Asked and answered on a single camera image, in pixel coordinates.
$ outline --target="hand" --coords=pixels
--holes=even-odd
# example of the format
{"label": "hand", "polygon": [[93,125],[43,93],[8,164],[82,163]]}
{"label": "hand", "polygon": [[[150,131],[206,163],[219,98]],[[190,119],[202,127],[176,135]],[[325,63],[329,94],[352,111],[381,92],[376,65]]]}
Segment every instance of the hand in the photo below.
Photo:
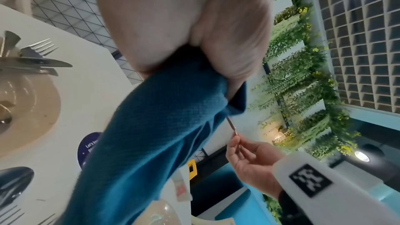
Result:
{"label": "hand", "polygon": [[281,151],[271,144],[253,142],[235,133],[226,149],[226,158],[239,179],[276,200],[282,187],[272,174],[272,166],[283,157]]}
{"label": "hand", "polygon": [[267,52],[274,0],[97,2],[118,49],[144,77],[190,42],[228,79],[230,99],[261,68]]}

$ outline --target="cloth napkin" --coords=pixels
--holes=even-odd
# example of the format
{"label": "cloth napkin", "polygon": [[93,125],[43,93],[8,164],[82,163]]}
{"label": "cloth napkin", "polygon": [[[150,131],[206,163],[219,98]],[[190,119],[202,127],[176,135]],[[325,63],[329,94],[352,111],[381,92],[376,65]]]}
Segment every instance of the cloth napkin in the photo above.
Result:
{"label": "cloth napkin", "polygon": [[228,104],[226,79],[199,48],[172,58],[118,107],[57,224],[131,225],[225,117],[244,112],[245,85]]}

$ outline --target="purple sticker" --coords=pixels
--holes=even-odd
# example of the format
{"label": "purple sticker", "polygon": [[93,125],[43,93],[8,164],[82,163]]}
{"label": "purple sticker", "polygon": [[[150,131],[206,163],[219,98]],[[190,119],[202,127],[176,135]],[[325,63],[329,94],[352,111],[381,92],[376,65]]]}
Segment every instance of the purple sticker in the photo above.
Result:
{"label": "purple sticker", "polygon": [[97,141],[99,140],[101,132],[94,132],[85,136],[78,147],[78,163],[80,168],[85,165],[86,157],[92,152]]}

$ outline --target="black watch strap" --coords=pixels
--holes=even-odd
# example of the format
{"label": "black watch strap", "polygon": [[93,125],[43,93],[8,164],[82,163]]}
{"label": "black watch strap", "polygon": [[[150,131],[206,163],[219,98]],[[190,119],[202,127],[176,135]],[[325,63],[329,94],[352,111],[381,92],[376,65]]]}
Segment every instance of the black watch strap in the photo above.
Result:
{"label": "black watch strap", "polygon": [[313,225],[303,210],[285,191],[279,194],[278,201],[282,208],[282,217],[280,218],[282,225]]}

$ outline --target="ceiling light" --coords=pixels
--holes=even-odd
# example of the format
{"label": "ceiling light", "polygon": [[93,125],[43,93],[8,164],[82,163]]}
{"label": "ceiling light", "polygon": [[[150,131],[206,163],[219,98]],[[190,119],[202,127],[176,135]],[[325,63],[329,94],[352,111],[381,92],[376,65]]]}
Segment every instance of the ceiling light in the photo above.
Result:
{"label": "ceiling light", "polygon": [[366,154],[362,153],[361,151],[356,151],[356,152],[354,152],[354,154],[358,159],[360,159],[363,162],[370,161],[370,158]]}

